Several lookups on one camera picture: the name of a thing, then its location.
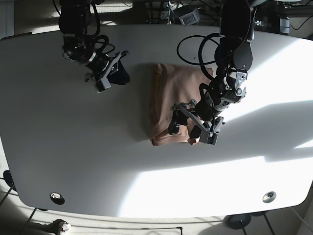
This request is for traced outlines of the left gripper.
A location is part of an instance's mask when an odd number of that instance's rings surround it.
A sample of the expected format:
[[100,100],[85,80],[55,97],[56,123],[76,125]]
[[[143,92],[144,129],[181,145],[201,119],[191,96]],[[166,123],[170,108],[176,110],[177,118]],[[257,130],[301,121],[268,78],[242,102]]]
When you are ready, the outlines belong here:
[[225,124],[223,117],[215,117],[213,120],[202,120],[197,114],[195,107],[196,100],[191,99],[188,103],[175,103],[172,106],[173,116],[168,126],[168,134],[175,135],[179,132],[181,125],[187,126],[188,120],[191,119],[195,124],[191,130],[189,137],[191,139],[199,140],[202,143],[215,145],[220,133],[220,128]]

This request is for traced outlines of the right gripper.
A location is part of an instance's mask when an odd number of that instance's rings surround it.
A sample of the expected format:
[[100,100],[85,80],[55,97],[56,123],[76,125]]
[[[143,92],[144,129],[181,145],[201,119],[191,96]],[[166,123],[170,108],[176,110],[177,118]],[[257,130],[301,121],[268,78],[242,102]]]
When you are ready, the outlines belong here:
[[98,93],[111,87],[111,84],[126,85],[130,82],[130,76],[123,67],[120,59],[129,55],[125,50],[110,57],[107,54],[94,50],[84,62],[84,66],[91,70],[85,75],[85,82],[94,81]]

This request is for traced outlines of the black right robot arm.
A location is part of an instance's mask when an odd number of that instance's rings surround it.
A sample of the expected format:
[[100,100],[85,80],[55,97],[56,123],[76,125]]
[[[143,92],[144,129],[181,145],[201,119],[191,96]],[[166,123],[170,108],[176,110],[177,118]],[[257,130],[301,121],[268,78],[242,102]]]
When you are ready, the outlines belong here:
[[58,25],[64,35],[63,57],[91,71],[85,75],[85,82],[92,80],[98,93],[110,88],[111,84],[124,86],[130,82],[120,61],[129,52],[117,52],[114,56],[104,52],[107,46],[115,47],[108,36],[100,35],[96,6],[102,3],[102,0],[61,0],[58,10]]

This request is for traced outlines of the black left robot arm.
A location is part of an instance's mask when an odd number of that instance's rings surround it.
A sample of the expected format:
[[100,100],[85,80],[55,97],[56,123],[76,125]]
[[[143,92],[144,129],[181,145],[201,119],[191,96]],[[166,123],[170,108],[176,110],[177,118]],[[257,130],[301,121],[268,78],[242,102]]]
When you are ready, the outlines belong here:
[[[246,95],[241,85],[247,80],[253,55],[251,41],[254,38],[254,17],[258,3],[254,0],[227,0],[222,7],[220,32],[205,36],[198,49],[198,66],[210,80],[199,85],[200,101],[175,103],[173,116],[168,126],[170,135],[178,134],[181,126],[191,119],[194,127],[190,139],[215,145],[220,128],[225,124],[220,113],[230,104],[239,103]],[[219,37],[213,63],[217,65],[215,76],[211,76],[203,61],[202,53],[207,41]]]

